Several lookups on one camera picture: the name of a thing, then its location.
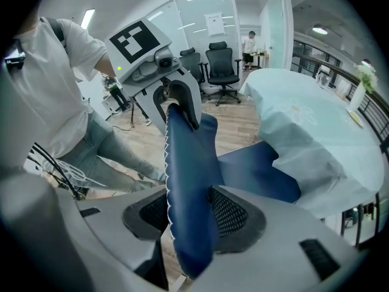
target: table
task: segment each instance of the table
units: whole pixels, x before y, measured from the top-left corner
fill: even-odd
[[[270,55],[268,53],[266,53],[264,55],[260,55],[260,54],[250,54],[250,55],[253,57],[258,57],[258,69],[259,68],[269,68]],[[261,65],[261,57],[263,57],[263,66],[260,66]]]
[[[297,180],[298,205],[323,218],[366,201],[381,188],[383,156],[370,126],[358,126],[346,111],[348,103],[313,78],[260,69],[248,76],[240,93],[254,99],[261,119],[258,136],[279,155],[273,166]]]

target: white robot body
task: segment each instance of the white robot body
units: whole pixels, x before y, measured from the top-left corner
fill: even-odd
[[[113,33],[105,43],[123,89],[137,100],[162,134],[166,122],[159,102],[163,94],[162,79],[169,80],[169,96],[183,107],[192,127],[198,128],[201,119],[198,83],[180,60],[173,57],[168,47],[171,40],[154,24],[142,18]]]

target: white t-shirt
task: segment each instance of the white t-shirt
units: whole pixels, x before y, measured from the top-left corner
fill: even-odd
[[[68,19],[59,19],[67,54],[51,26],[42,19],[38,26],[15,36],[26,59],[21,70],[11,72],[21,97],[46,124],[40,144],[54,158],[70,152],[82,140],[88,124],[88,103],[82,102],[72,68],[86,78],[106,53],[102,41]]]
[[[245,39],[243,45],[244,45],[244,50],[243,50],[244,53],[251,54],[252,52],[254,52],[254,48],[256,47],[255,38]]]

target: person's arm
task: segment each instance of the person's arm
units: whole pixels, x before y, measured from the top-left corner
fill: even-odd
[[[98,60],[97,64],[95,65],[95,69],[102,72],[103,74],[109,75],[112,78],[116,77],[114,68],[112,67],[107,53],[105,53],[101,59]]]
[[[68,19],[58,21],[62,26],[67,55],[73,68],[76,67],[88,80],[94,69],[115,77],[104,42],[91,37],[87,30]]]

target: glass door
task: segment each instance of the glass door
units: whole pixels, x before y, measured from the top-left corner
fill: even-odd
[[[282,0],[269,0],[267,2],[270,25],[270,68],[284,68],[286,54],[285,46],[285,20]]]

